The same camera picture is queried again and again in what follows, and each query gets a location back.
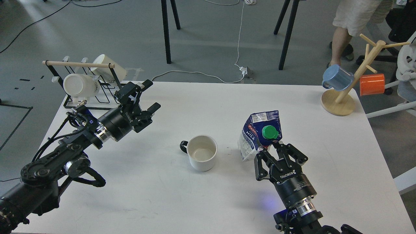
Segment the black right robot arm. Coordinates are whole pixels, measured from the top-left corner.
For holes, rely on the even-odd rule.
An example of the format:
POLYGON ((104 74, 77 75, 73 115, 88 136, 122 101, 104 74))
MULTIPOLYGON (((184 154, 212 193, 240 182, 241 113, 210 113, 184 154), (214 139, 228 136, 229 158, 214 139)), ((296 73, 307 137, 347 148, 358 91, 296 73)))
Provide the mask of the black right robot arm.
POLYGON ((312 203, 317 192, 302 170, 308 157, 291 144, 272 145, 279 158, 262 149, 254 158, 254 170, 257 181, 269 180, 284 203, 285 209, 273 216, 275 228, 285 234, 358 234, 346 224, 338 230, 319 223, 322 213, 312 203))

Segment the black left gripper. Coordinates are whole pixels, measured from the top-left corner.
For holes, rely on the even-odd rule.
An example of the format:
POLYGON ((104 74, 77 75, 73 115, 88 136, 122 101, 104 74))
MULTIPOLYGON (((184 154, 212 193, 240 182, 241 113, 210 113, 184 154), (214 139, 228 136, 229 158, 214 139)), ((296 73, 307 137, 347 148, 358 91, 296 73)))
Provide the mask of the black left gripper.
POLYGON ((141 132, 152 123, 152 117, 161 105, 155 102, 147 110, 142 111, 139 104, 142 92, 152 85, 153 82, 150 80, 144 81, 141 85, 128 82, 115 92, 114 97, 120 105, 98 119, 114 141, 119 141, 131 130, 136 133, 141 132))

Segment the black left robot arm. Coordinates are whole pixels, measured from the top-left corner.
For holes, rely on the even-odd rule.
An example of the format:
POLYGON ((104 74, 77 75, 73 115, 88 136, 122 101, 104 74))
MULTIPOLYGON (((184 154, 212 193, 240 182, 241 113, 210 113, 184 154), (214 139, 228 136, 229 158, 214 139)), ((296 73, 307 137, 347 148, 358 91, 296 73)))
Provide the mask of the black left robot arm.
POLYGON ((150 80, 125 84, 115 92, 119 106, 100 118, 88 110, 86 100, 67 112, 64 121, 77 130, 49 139, 22 168, 19 184, 1 196, 1 233, 10 234, 20 223, 28 224, 31 213, 41 216, 58 208, 60 196, 73 181, 103 187, 105 179, 91 168, 84 150, 90 145, 100 149, 108 139, 117 142, 131 130, 140 132, 150 125, 160 105, 154 103, 143 111, 139 100, 152 84, 150 80))

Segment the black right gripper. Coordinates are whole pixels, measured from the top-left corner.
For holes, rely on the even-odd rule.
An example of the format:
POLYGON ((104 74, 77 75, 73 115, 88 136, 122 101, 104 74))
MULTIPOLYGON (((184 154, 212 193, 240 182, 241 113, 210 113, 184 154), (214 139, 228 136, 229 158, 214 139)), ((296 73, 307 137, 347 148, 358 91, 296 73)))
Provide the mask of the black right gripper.
POLYGON ((273 143, 279 159, 266 149, 254 157, 257 181, 267 179, 275 186, 285 208, 290 208, 304 198, 315 196, 316 190, 303 173, 302 166, 308 157, 292 144, 273 143))

